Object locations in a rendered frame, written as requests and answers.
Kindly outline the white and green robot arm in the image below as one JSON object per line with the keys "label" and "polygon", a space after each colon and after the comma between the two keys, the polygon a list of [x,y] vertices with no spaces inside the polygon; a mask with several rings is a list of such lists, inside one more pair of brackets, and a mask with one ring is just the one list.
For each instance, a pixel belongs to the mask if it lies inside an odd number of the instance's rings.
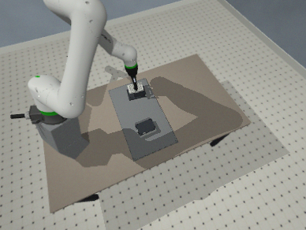
{"label": "white and green robot arm", "polygon": [[88,79],[98,44],[109,55],[123,60],[127,73],[137,72],[139,65],[136,49],[117,41],[104,29],[107,14],[100,0],[43,1],[52,13],[71,25],[64,75],[62,81],[49,75],[31,78],[28,88],[36,106],[30,106],[29,113],[13,114],[10,118],[53,125],[84,112]]}

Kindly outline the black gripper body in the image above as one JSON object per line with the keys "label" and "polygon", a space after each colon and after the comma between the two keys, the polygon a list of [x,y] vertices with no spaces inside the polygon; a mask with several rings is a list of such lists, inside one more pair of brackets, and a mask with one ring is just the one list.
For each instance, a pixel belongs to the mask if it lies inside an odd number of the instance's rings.
{"label": "black gripper body", "polygon": [[136,72],[136,73],[133,73],[133,74],[129,74],[129,73],[128,73],[128,75],[131,76],[132,79],[135,78],[136,74],[137,74],[137,72]]}

